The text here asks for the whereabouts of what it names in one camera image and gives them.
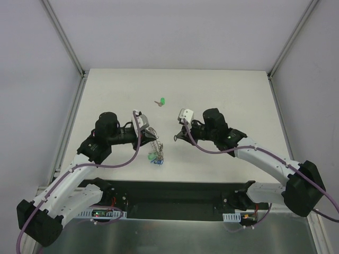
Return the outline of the metal key organizer ring disc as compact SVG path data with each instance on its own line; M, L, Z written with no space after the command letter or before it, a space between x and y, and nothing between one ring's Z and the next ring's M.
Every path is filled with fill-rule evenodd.
M156 137L156 140L152 141L150 143L151 144L151 152L150 153L157 154L157 158L156 159L164 160L163 144L158 140L157 132L152 127L148 127L147 130Z

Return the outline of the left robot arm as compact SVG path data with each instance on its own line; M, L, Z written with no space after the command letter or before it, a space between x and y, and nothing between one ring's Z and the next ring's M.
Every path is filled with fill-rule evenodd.
M43 247L54 243L65 226L81 211L91 205L106 206L111 202L111 186L96 178L78 194L74 190L111 154L112 146L132 144L135 153L141 146L157 138L147 129L149 121L142 112L133 111L132 120L121 126L113 112L100 114L91 134L81 143L67 169L42 193L28 202L22 200L17 208L17 220L21 230L16 241L16 252L21 252L24 234Z

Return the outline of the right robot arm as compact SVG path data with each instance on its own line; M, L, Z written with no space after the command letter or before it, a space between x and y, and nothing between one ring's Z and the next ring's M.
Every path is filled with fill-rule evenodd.
M177 120L182 129L174 140L184 140L195 147L199 141L210 141L217 148L215 154L225 153L246 161L277 180L276 184L248 181L228 199L231 206L244 211L256 203L276 203L307 217L324 196L326 188L314 163L281 158L268 151L245 133L229 127L217 108L205 110L202 122L194 118L192 110L183 108Z

